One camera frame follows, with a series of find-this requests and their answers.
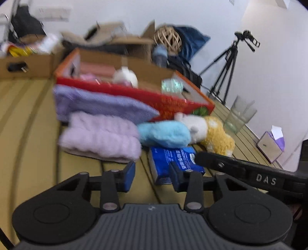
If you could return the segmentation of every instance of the power outlet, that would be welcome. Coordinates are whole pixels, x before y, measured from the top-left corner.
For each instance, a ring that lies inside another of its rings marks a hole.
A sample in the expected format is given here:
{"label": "power outlet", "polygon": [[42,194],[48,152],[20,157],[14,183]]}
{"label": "power outlet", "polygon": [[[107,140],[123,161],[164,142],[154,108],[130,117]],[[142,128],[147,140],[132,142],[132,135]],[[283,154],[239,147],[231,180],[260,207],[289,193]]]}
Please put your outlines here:
{"label": "power outlet", "polygon": [[35,17],[40,21],[68,21],[72,9],[70,7],[40,7]]}

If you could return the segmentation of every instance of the wicker ball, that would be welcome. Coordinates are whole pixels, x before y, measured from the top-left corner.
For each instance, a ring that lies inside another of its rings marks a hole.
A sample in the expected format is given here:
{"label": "wicker ball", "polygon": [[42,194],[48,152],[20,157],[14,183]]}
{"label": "wicker ball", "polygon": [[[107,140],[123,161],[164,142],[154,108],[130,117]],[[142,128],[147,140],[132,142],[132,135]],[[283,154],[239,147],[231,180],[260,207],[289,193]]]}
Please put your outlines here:
{"label": "wicker ball", "polygon": [[156,44],[163,44],[169,54],[178,54],[182,49],[182,41],[179,34],[172,26],[158,28],[154,35]]}

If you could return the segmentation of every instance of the blue package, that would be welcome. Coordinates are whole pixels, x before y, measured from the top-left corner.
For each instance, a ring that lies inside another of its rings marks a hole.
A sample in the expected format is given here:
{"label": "blue package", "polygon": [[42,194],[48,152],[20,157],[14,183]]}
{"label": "blue package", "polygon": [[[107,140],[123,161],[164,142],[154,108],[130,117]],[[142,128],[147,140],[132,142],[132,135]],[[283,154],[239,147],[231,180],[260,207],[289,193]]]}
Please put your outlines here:
{"label": "blue package", "polygon": [[192,169],[204,175],[204,168],[195,164],[195,153],[193,147],[179,149],[151,147],[149,152],[149,163],[155,184],[171,184],[169,178],[169,163],[172,161],[176,162],[182,171]]}

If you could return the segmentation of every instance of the tripod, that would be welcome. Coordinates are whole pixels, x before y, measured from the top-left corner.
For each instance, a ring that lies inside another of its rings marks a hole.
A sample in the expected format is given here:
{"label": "tripod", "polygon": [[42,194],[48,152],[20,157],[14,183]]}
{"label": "tripod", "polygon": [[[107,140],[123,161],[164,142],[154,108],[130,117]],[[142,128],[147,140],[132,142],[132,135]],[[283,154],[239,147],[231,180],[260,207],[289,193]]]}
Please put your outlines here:
{"label": "tripod", "polygon": [[[233,72],[234,72],[234,67],[235,67],[235,62],[236,62],[236,58],[237,58],[237,53],[238,53],[238,48],[237,45],[239,43],[239,41],[245,41],[247,43],[247,45],[249,46],[249,48],[255,52],[255,49],[246,41],[246,39],[249,39],[254,46],[256,46],[257,48],[260,46],[260,43],[251,35],[250,31],[245,30],[243,33],[240,32],[235,32],[234,33],[235,36],[237,37],[237,40],[233,41],[233,44],[226,49],[221,55],[219,55],[210,65],[208,65],[204,70],[202,70],[202,72],[199,75],[204,74],[212,65],[214,65],[215,63],[217,63],[223,56],[225,56],[226,59],[226,63],[222,69],[222,71],[220,72],[215,84],[211,87],[211,89],[209,90],[208,96],[213,95],[214,97],[216,97],[223,105],[225,105],[226,103],[226,99],[228,96],[228,91],[231,85],[231,81],[232,81],[232,77],[233,77]],[[231,67],[231,72],[230,72],[230,76],[229,76],[229,80],[228,80],[228,85],[226,88],[226,92],[225,92],[225,96],[224,99],[220,99],[219,98],[219,94],[220,94],[220,90],[221,87],[224,83],[224,80],[226,79],[227,73],[229,71]],[[222,81],[220,82],[220,85],[218,87],[218,90],[215,90],[220,79],[222,77]]]}

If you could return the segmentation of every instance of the stuffed animal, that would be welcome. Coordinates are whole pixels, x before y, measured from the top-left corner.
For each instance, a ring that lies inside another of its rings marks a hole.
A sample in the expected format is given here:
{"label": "stuffed animal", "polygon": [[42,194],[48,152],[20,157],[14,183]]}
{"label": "stuffed animal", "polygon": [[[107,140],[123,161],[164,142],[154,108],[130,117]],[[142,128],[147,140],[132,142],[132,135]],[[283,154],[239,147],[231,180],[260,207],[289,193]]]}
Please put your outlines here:
{"label": "stuffed animal", "polygon": [[183,113],[176,113],[174,119],[188,128],[191,136],[190,143],[200,142],[208,152],[232,156],[235,143],[224,131],[220,119],[213,116],[202,117]]}
{"label": "stuffed animal", "polygon": [[162,121],[137,125],[140,142],[144,146],[183,148],[190,143],[190,132],[181,122]]}
{"label": "stuffed animal", "polygon": [[201,144],[205,146],[208,152],[231,157],[235,142],[224,131],[221,120],[213,116],[205,116],[204,119],[207,123],[208,132]]}
{"label": "stuffed animal", "polygon": [[179,112],[174,115],[174,119],[185,124],[185,126],[189,129],[191,144],[201,142],[206,138],[208,126],[202,116],[185,115]]}

